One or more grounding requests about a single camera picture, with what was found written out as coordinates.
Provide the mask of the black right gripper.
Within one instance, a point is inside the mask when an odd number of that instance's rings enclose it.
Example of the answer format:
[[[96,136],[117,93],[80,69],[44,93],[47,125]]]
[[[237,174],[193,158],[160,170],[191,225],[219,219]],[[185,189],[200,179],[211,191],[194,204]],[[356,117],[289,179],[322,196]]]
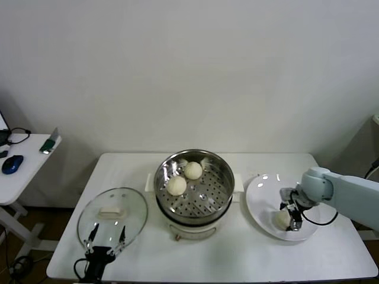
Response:
[[[289,202],[281,202],[280,203],[280,211],[286,209],[289,211],[292,218],[290,218],[290,221],[288,223],[288,226],[286,227],[286,231],[299,231],[302,227],[302,217],[301,212],[297,206],[296,201],[294,200],[293,195],[296,195],[296,191],[291,191],[290,193],[290,201]]]

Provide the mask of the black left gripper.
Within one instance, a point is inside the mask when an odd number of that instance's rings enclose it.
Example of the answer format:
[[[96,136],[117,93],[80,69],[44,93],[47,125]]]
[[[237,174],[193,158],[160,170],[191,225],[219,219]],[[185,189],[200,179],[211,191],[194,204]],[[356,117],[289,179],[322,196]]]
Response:
[[[99,224],[95,223],[95,227],[90,232],[88,238],[83,241],[85,250],[93,251],[92,253],[86,255],[88,267],[84,276],[85,283],[101,283],[105,267],[112,263],[115,260],[115,255],[119,255],[126,247],[126,226],[123,227],[116,246],[112,248],[102,246],[93,247],[93,241],[97,234],[98,228]]]

